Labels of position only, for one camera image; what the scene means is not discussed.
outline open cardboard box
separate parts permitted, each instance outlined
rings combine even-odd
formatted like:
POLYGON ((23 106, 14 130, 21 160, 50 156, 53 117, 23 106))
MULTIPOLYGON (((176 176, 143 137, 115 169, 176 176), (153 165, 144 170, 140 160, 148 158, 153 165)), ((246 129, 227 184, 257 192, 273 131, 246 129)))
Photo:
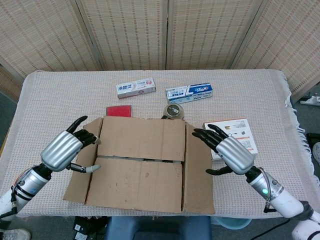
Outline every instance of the open cardboard box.
POLYGON ((184 120, 105 116, 84 126, 99 136, 76 163, 101 165, 73 172, 64 200, 120 209, 214 214, 210 148, 184 120))

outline red notebook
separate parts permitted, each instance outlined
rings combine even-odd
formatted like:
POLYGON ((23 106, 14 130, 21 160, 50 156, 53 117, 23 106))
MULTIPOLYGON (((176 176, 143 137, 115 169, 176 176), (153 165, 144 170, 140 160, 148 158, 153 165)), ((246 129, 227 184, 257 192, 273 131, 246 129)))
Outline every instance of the red notebook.
POLYGON ((124 105, 124 106, 108 106, 106 108, 107 116, 114 116, 114 117, 132 117, 131 105, 124 105))

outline white tablecloth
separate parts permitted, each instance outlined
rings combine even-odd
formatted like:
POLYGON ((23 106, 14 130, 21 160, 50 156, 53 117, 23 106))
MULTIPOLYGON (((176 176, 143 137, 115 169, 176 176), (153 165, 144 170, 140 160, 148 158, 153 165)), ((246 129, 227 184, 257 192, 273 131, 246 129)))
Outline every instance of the white tablecloth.
MULTIPOLYGON (((167 104, 165 89, 210 82, 213 97, 184 103, 185 120, 196 127, 203 122, 246 117, 263 167, 299 200, 320 210, 319 181, 313 175, 308 147, 288 96, 281 71, 276 70, 139 70, 46 72, 30 74, 0 159, 0 194, 6 192, 20 172, 41 162, 47 144, 75 119, 89 121, 104 116, 107 106, 132 105, 138 118, 160 118, 167 104), (156 92, 118 99, 116 84, 153 77, 156 92)), ((223 167, 214 162, 214 168, 223 167)), ((84 206, 64 201, 72 172, 55 172, 52 180, 19 213, 20 216, 119 216, 169 215, 163 212, 84 206)), ((271 218, 263 213, 265 202, 234 173, 213 177, 213 199, 217 216, 271 218)))

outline white robotic arm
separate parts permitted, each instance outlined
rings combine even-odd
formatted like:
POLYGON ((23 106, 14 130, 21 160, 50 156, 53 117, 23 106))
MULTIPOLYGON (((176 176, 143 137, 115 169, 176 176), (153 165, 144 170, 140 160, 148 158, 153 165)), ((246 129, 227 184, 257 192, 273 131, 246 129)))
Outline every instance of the white robotic arm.
POLYGON ((192 134, 214 150, 227 166, 206 172, 215 176, 232 172, 245 175, 249 185, 266 200, 265 213, 279 212, 285 218, 300 220, 292 232, 294 240, 320 240, 320 214, 307 201, 292 196, 263 168, 255 167, 255 157, 234 137, 215 125, 208 126, 212 130, 196 128, 192 134))
POLYGON ((41 153, 42 163, 24 171, 11 189, 0 198, 0 222, 10 222, 49 182, 52 172, 71 169, 80 173, 92 173, 100 168, 100 165, 82 167, 71 163, 81 149, 90 144, 101 143, 97 136, 85 129, 74 132, 86 119, 87 116, 80 117, 67 130, 61 132, 41 153))

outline woven screen panel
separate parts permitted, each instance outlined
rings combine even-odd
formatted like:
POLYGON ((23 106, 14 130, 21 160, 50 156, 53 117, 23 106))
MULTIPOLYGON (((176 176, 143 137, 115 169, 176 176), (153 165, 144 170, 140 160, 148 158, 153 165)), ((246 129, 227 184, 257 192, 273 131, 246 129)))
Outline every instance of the woven screen panel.
POLYGON ((320 75, 320 1, 270 0, 235 68, 282 70, 293 98, 306 92, 320 75))
POLYGON ((0 56, 23 77, 99 70, 69 1, 0 1, 0 22, 0 56))
POLYGON ((260 3, 175 0, 168 10, 167 69, 227 69, 260 3))
POLYGON ((0 92, 18 102, 22 85, 0 67, 0 92))
POLYGON ((81 0, 107 70, 164 70, 167 0, 81 0))

